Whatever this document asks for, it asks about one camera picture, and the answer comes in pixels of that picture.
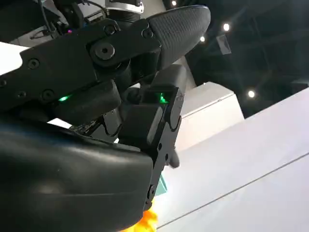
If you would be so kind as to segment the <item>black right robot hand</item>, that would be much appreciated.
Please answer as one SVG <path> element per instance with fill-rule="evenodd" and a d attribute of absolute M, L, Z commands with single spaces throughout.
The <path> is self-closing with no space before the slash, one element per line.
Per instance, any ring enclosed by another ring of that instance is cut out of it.
<path fill-rule="evenodd" d="M 176 161 L 186 70 L 204 5 L 107 17 L 20 53 L 0 77 L 0 229 L 119 232 Z"/>

